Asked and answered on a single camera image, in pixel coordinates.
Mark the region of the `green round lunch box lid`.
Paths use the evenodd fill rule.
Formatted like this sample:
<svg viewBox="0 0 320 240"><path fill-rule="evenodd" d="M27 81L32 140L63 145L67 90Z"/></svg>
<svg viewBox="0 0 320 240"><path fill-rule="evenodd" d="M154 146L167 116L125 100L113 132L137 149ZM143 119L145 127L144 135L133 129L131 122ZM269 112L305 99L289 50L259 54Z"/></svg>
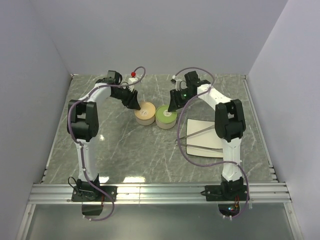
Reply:
<svg viewBox="0 0 320 240"><path fill-rule="evenodd" d="M155 118L161 122L168 123L170 120L177 119L177 112L168 112L168 105L162 105L156 109Z"/></svg>

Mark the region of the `metal serving tongs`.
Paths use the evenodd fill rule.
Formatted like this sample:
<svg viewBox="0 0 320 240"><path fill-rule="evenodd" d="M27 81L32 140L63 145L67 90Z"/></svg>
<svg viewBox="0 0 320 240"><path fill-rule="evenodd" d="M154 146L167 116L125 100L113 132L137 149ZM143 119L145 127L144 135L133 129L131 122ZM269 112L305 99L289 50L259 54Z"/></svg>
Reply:
<svg viewBox="0 0 320 240"><path fill-rule="evenodd" d="M175 141L181 142L183 140L185 140L185 144L183 144L183 146L185 147L215 152L223 151L222 141L218 137L214 125L210 125L197 131L193 131L190 134L176 139Z"/></svg>

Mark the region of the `beige round lunch box lid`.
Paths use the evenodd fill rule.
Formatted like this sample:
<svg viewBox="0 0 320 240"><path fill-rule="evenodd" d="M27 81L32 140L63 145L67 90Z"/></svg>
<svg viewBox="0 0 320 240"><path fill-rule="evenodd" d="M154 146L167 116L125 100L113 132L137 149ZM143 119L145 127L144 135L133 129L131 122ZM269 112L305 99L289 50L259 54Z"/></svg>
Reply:
<svg viewBox="0 0 320 240"><path fill-rule="evenodd" d="M149 120L155 116L156 107L153 103L148 101L141 101L139 103L140 110L135 110L134 115L139 120Z"/></svg>

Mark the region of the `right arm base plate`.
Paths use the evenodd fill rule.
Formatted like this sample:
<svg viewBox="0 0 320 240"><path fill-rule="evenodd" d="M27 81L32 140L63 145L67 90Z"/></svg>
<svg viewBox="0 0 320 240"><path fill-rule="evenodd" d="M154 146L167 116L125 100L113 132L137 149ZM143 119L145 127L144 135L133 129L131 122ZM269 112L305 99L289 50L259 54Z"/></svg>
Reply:
<svg viewBox="0 0 320 240"><path fill-rule="evenodd" d="M246 185L232 188L224 185L206 185L200 194L205 196L207 202L245 201L248 190Z"/></svg>

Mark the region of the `steel bowl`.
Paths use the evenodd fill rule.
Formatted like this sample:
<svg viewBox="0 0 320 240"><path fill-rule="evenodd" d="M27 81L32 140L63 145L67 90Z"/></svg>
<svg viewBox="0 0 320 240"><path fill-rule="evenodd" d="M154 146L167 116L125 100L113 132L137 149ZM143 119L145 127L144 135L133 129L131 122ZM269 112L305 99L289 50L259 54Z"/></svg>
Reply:
<svg viewBox="0 0 320 240"><path fill-rule="evenodd" d="M168 130L168 129L171 129L175 126L177 119L176 118L170 119L168 123L165 123L165 122L160 121L159 118L156 117L155 122L159 128L161 128L163 130Z"/></svg>
<svg viewBox="0 0 320 240"><path fill-rule="evenodd" d="M155 122L155 112L150 110L135 110L135 120L139 125L149 126Z"/></svg>

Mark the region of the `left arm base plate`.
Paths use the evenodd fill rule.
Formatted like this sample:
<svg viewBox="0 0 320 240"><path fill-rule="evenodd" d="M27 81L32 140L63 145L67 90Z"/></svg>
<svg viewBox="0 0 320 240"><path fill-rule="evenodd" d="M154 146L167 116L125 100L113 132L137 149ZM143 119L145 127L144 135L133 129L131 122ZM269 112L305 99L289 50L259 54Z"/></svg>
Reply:
<svg viewBox="0 0 320 240"><path fill-rule="evenodd" d="M107 197L104 193L102 193L100 190L97 190L96 188L92 186L88 186L84 189L78 189L75 187L73 190L71 201L72 202L111 202L115 201L117 197L117 186L111 185L111 186L99 186L99 188L109 195Z"/></svg>

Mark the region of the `white square plate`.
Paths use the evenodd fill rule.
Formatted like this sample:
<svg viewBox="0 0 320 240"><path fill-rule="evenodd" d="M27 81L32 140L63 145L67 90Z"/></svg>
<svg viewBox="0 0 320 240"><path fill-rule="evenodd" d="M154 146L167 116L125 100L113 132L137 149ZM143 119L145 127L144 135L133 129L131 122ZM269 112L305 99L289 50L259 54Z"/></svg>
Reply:
<svg viewBox="0 0 320 240"><path fill-rule="evenodd" d="M223 158L222 141L213 121L188 119L186 125L186 153L204 158Z"/></svg>

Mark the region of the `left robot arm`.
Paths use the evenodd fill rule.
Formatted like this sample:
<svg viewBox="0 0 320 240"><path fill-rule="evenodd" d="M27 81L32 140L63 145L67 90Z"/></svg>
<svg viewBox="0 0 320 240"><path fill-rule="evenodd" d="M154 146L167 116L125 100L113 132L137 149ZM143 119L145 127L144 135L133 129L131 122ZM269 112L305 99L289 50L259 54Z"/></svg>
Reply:
<svg viewBox="0 0 320 240"><path fill-rule="evenodd" d="M109 70L107 76L98 79L85 96L70 100L68 103L67 132L76 145L79 164L78 179L73 190L89 201L96 201L104 194L100 188L94 154L100 126L98 106L111 97L120 100L127 109L140 110L135 84L141 82L144 75L137 78L136 72L139 69L145 68L137 67L128 81L123 81L123 76L119 72Z"/></svg>

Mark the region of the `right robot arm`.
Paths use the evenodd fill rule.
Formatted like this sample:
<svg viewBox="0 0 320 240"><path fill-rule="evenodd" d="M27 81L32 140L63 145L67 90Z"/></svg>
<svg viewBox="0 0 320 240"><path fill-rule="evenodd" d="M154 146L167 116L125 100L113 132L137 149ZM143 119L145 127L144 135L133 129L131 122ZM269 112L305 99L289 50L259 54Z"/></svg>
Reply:
<svg viewBox="0 0 320 240"><path fill-rule="evenodd" d="M185 110L195 98L206 102L214 110L214 129L221 139L223 170L217 190L207 190L209 196L220 201L232 201L247 193L247 180L241 168L241 141L246 130L242 102L219 92L208 80L201 80L197 72L190 71L184 79L172 76L175 88L170 91L169 112Z"/></svg>

